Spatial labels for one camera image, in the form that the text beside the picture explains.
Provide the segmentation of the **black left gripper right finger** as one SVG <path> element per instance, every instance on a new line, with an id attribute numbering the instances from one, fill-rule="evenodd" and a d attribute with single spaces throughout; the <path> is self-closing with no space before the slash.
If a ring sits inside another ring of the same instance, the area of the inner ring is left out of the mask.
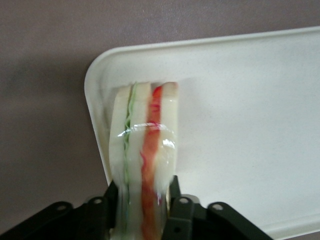
<path id="1" fill-rule="evenodd" d="M 175 175 L 169 186 L 163 240 L 270 240 L 271 237 L 225 202 L 206 208 L 182 195 Z"/>

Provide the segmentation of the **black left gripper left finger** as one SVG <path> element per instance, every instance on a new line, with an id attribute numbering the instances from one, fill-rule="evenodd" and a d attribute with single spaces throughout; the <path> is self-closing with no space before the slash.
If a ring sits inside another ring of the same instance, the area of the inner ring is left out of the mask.
<path id="1" fill-rule="evenodd" d="M 79 207 L 55 202 L 0 235 L 2 240 L 110 240 L 116 225 L 118 188 Z"/>

